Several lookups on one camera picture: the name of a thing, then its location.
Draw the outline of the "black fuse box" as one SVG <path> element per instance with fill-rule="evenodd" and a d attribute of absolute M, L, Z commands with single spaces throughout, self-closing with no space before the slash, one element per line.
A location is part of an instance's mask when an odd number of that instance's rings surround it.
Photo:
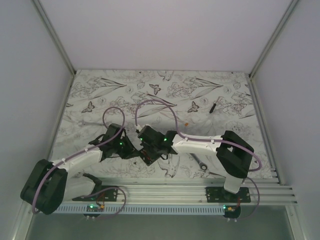
<path fill-rule="evenodd" d="M 157 152 L 152 152 L 152 151 L 147 151 L 145 149 L 141 149 L 141 150 L 139 150 L 139 156 L 147 166 L 150 166 L 156 160 L 158 160 L 162 155 Z"/>

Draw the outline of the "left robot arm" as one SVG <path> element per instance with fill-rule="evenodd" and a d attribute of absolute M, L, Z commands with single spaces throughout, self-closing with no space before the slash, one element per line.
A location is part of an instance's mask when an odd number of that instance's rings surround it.
<path fill-rule="evenodd" d="M 112 123 L 81 151 L 73 155 L 49 161 L 39 160 L 24 187 L 20 198 L 33 210 L 52 214 L 65 201 L 74 199 L 98 200 L 102 195 L 102 181 L 84 170 L 117 155 L 131 159 L 140 155 L 131 143 L 126 130 Z"/>

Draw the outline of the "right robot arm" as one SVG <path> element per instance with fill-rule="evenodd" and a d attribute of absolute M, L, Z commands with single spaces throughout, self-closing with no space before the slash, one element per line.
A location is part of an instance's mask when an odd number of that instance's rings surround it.
<path fill-rule="evenodd" d="M 242 182 L 250 171 L 254 150 L 233 131 L 227 130 L 217 136 L 185 135 L 174 130 L 163 134 L 146 124 L 137 126 L 136 132 L 141 140 L 141 157 L 147 164 L 168 155 L 217 157 L 226 171 L 222 198 L 231 203 L 239 197 Z"/>

